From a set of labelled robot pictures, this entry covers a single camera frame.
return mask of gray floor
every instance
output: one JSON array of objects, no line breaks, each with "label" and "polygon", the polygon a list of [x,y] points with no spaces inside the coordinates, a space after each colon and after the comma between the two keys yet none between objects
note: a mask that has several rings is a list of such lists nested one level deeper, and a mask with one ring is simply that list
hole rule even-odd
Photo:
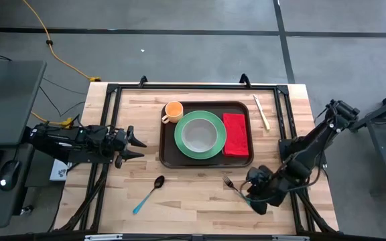
[{"label": "gray floor", "polygon": [[[272,0],[29,2],[48,27],[277,30]],[[386,0],[280,0],[280,5],[288,31],[386,32]],[[90,18],[96,12],[102,14]],[[20,0],[0,0],[0,25],[40,26]],[[52,39],[64,60],[104,81],[138,81],[146,75],[149,81],[236,82],[245,72],[252,82],[287,83],[278,37],[52,34]],[[86,92],[88,80],[53,59],[45,40],[38,33],[0,33],[0,54],[45,60],[47,79]],[[296,83],[307,85],[315,115],[334,98],[359,108],[364,116],[386,97],[386,38],[289,37],[287,42]],[[85,98],[46,81],[42,88],[61,111]],[[57,99],[61,92],[65,98]],[[82,106],[59,117],[39,93],[34,110],[56,121],[81,112]],[[386,195],[369,195],[371,188],[386,183],[386,173],[368,132],[342,133],[326,156],[340,230],[386,238]],[[37,210],[12,220],[0,235],[47,231],[60,190],[29,193]]]}]

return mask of wooden table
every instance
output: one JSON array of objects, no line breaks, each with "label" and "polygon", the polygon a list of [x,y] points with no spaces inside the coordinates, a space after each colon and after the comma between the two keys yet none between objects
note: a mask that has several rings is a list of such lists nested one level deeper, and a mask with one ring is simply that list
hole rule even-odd
[{"label": "wooden table", "polygon": [[[105,82],[91,83],[82,116],[82,124],[98,125],[101,119]],[[266,131],[253,100],[256,94],[271,130]],[[294,120],[299,136],[314,128],[314,121],[303,84],[289,85]],[[229,176],[238,187],[250,167],[236,169],[168,169],[159,161],[160,114],[171,100],[238,100],[246,104],[251,119],[254,161],[251,166],[266,165],[273,171],[281,163],[277,142],[280,139],[273,92],[268,90],[124,90],[116,127],[135,126],[135,136],[147,148],[131,147],[145,157],[128,160],[121,169],[111,165],[105,189],[99,232],[148,234],[295,234],[290,196],[279,207],[269,206],[267,214],[256,214],[233,190],[222,182]],[[112,104],[108,123],[112,116]],[[80,206],[86,193],[90,164],[78,165],[66,180],[55,228],[64,225]],[[153,187],[154,179],[165,175],[166,182],[154,191],[141,211],[134,207]],[[309,187],[311,202],[334,229],[338,229],[332,198],[325,175]],[[301,202],[302,223],[306,227]]]}]

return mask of brown tray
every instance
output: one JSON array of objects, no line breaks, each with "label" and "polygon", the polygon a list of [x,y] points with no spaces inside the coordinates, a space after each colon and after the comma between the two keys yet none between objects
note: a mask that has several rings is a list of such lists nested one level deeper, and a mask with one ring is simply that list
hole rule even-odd
[{"label": "brown tray", "polygon": [[[206,168],[206,167],[245,167],[254,158],[253,139],[251,138],[251,125],[249,122],[248,108],[238,101],[204,101],[204,102],[181,102],[184,114],[195,110],[205,110],[214,113],[222,119],[223,113],[234,113],[245,115],[245,126],[247,128],[248,157],[227,157],[222,151],[205,160],[196,160],[183,154],[175,144],[174,131],[176,124],[168,123],[160,126],[159,158],[163,165],[169,168]],[[165,115],[165,107],[162,108],[162,117]]]}]

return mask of black desk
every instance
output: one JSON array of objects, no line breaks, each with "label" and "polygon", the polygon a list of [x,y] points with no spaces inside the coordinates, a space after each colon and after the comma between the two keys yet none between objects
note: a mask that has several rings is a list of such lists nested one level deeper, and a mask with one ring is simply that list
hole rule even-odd
[{"label": "black desk", "polygon": [[19,144],[46,69],[43,61],[0,61],[0,145]]},{"label": "black desk", "polygon": [[[0,159],[0,170],[4,163],[13,159],[15,148],[0,149],[3,154]],[[18,214],[23,205],[26,193],[25,181],[29,170],[29,165],[34,154],[34,148],[30,144],[22,144],[17,151],[16,159],[22,162],[19,172],[19,179],[16,186],[11,191],[0,189],[0,228],[8,225],[11,216]]]}]

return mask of green plate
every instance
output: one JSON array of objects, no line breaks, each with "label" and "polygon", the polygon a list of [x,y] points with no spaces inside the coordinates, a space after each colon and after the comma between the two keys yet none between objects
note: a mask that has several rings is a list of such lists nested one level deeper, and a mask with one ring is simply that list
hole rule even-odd
[{"label": "green plate", "polygon": [[[217,142],[215,143],[215,145],[210,150],[205,151],[203,153],[196,153],[194,151],[189,150],[184,145],[181,138],[182,129],[184,128],[184,126],[189,121],[195,118],[204,118],[210,121],[215,126],[218,133]],[[179,148],[179,150],[186,156],[193,159],[199,159],[199,160],[208,159],[217,155],[224,147],[224,144],[226,143],[226,127],[224,127],[224,124],[222,123],[220,118],[218,118],[215,114],[212,114],[211,112],[208,112],[208,111],[197,110],[186,114],[183,118],[181,118],[180,121],[178,121],[178,124],[175,127],[174,138],[175,138],[175,144],[177,144],[177,147]]]}]

